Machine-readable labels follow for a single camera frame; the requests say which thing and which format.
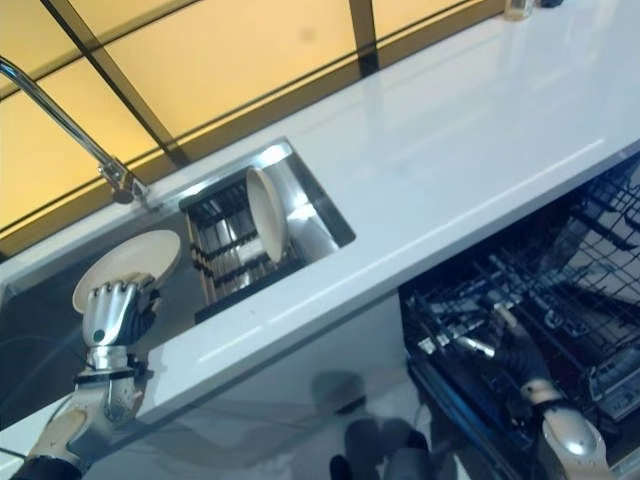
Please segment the faucet spout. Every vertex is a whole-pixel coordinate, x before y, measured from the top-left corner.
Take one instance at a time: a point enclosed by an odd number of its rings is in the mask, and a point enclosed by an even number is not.
[[[98,171],[113,189],[113,199],[118,203],[131,203],[142,198],[148,187],[117,158],[109,155],[96,141],[62,110],[24,71],[0,55],[0,73],[18,86],[38,104],[71,137],[82,145],[100,164]]]

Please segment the robotic hand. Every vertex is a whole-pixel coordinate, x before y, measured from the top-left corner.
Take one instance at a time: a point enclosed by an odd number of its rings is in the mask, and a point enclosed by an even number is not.
[[[49,423],[15,480],[76,480],[108,450],[144,394],[146,370],[127,346],[151,327],[159,305],[155,279],[134,273],[92,290],[82,321],[87,367],[66,409]]]
[[[525,328],[504,304],[494,305],[507,341],[496,349],[460,336],[458,345],[507,370],[520,385],[522,396],[542,418],[539,457],[550,478],[613,479],[600,432],[555,388],[542,353]]]

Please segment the white countertop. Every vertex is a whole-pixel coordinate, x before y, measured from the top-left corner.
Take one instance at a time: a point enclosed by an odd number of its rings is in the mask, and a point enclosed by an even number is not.
[[[155,198],[286,136],[357,237],[151,351],[139,419],[224,385],[634,153],[639,18],[633,0],[566,0],[524,22],[483,22],[158,182]],[[132,208],[78,222],[0,278]],[[0,432],[0,445],[26,452],[45,410]],[[0,457],[0,477],[9,465]]]

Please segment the dishwasher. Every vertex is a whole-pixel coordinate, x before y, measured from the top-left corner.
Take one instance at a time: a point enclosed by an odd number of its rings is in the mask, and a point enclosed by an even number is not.
[[[400,289],[409,374],[508,479],[542,479],[539,424],[500,348],[504,305],[555,388],[602,435],[616,478],[640,478],[640,155]]]

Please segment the black metal rack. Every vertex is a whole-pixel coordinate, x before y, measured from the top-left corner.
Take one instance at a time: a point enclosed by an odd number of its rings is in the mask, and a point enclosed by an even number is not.
[[[200,274],[207,307],[196,322],[243,300],[303,266],[289,242],[280,262],[264,252],[247,197],[244,173],[205,190],[181,205],[193,266]]]
[[[639,163],[623,162],[401,289],[405,342],[422,387],[451,387],[483,419],[478,438],[499,432],[505,462],[521,470],[532,464],[536,432],[518,386],[508,372],[466,358],[455,338],[499,348],[490,310],[509,305],[610,452],[628,451],[615,446],[640,424]],[[451,412],[472,421],[464,409]]]

